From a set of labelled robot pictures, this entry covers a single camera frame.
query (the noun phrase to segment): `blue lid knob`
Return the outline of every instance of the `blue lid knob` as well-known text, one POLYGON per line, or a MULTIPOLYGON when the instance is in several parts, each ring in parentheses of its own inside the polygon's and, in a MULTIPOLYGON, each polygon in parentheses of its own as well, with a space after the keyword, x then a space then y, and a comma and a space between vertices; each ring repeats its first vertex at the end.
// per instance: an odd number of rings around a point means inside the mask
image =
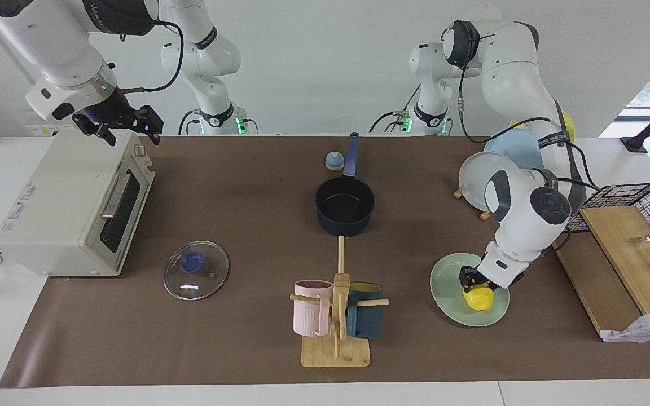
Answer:
POLYGON ((325 167, 330 170, 341 170, 345 166, 345 157, 338 151, 330 152, 325 158, 325 167))
POLYGON ((182 265, 180 270, 186 274, 194 274, 204 265, 204 255, 199 252, 188 252, 182 257, 182 265))

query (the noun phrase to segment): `saucepan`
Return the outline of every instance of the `saucepan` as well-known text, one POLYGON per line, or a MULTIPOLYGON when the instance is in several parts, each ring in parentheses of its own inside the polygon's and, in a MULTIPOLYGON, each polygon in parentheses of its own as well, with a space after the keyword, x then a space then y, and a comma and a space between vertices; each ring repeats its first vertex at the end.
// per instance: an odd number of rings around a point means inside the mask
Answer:
POLYGON ((350 134, 342 176, 325 180, 315 194, 318 223, 333 236, 352 237, 368 225, 375 195, 367 183, 355 177, 359 134, 350 134))

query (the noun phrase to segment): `wooden dowel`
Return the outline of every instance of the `wooden dowel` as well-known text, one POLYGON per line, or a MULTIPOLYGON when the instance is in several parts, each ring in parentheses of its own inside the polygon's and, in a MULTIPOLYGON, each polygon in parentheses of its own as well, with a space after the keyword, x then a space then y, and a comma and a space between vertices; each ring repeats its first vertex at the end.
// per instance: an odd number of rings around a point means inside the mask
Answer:
POLYGON ((388 299, 374 299, 371 301, 359 301, 358 302, 358 307, 363 307, 363 306, 387 306, 390 304, 390 300, 388 299))
POLYGON ((338 322, 340 324, 340 339, 345 339, 348 336, 348 331, 345 329, 345 304, 348 302, 348 298, 345 295, 338 295, 337 304, 338 304, 338 322))
POLYGON ((340 336, 335 334, 335 359, 338 358, 340 358, 340 336))
POLYGON ((345 273, 345 236, 337 237, 337 273, 345 273))
POLYGON ((290 295, 289 300, 307 302, 312 304, 320 304, 320 299, 310 298, 310 296, 290 295))

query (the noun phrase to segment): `wooden base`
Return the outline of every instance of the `wooden base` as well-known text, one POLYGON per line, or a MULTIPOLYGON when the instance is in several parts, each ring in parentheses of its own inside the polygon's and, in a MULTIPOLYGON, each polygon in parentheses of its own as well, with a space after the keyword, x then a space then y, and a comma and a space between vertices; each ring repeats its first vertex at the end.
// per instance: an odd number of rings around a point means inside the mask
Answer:
POLYGON ((370 364, 370 342, 366 339, 348 337, 338 340, 340 357, 335 357, 335 339, 303 337, 300 363, 305 368, 363 368, 370 364))

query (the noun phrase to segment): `glass pot lid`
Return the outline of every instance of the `glass pot lid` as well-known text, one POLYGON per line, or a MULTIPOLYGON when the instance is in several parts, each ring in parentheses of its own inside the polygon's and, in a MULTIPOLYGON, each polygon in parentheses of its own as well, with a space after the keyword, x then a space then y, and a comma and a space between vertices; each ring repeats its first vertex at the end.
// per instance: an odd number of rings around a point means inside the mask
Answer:
POLYGON ((230 272, 230 259, 211 241, 189 242, 172 254, 165 268, 165 289, 183 301, 196 301, 217 292, 230 272))

